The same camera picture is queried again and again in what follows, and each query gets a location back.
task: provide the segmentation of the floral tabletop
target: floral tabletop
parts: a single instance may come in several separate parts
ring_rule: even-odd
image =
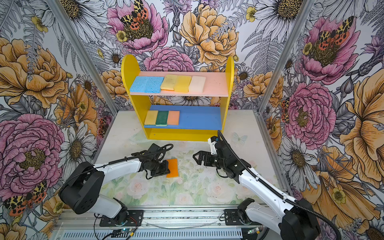
[[[278,186],[252,110],[229,111],[224,136],[239,157]],[[163,146],[169,142],[147,140],[135,112],[120,111],[96,163],[129,156],[132,152],[148,149],[152,143]],[[100,193],[110,198],[115,197],[126,205],[239,204],[247,197],[261,202],[250,190],[234,180],[219,177],[214,168],[196,164],[192,155],[200,150],[209,151],[206,142],[171,143],[174,148],[167,152],[165,159],[177,158],[179,177],[167,179],[160,176],[146,180],[145,172],[128,174],[105,184]]]

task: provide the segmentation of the butterfly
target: butterfly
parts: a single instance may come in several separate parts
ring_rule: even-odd
[[[281,112],[281,120],[284,123],[289,123],[289,115],[288,115],[289,100],[282,101],[281,107],[283,108]]]
[[[39,204],[47,195],[47,182],[44,180],[39,183],[32,192],[26,196],[13,196],[4,201],[4,206],[10,210],[11,217],[20,216],[25,209],[32,208],[33,204]]]
[[[354,16],[350,16],[347,20],[342,22],[342,24],[332,32],[321,31],[319,32],[319,49],[324,51],[328,46],[341,45],[349,37],[349,29],[353,24]]]
[[[138,30],[145,19],[148,19],[148,9],[144,7],[142,0],[135,0],[132,14],[121,17],[120,21],[126,28]]]
[[[247,135],[239,137],[239,135],[237,135],[237,133],[235,132],[232,134],[232,142],[239,142],[241,145],[245,144],[245,141],[247,140],[247,138],[248,138]]]

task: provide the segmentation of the white sponge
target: white sponge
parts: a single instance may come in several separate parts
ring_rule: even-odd
[[[203,93],[205,84],[205,77],[192,76],[191,83],[189,84],[190,93]]]

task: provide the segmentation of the pink shelf board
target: pink shelf board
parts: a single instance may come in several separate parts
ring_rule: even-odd
[[[139,76],[164,77],[167,74],[204,76],[205,85],[203,93],[180,93],[175,91],[161,90],[160,93],[134,93],[131,95],[151,95],[151,96],[203,96],[203,97],[228,97],[227,80],[225,73],[204,73],[204,72],[145,72],[141,71]]]

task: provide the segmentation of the blue shelf board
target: blue shelf board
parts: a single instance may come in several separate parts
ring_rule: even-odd
[[[152,105],[151,110],[180,111],[178,125],[155,126],[144,125],[144,128],[221,130],[221,113],[219,107]]]

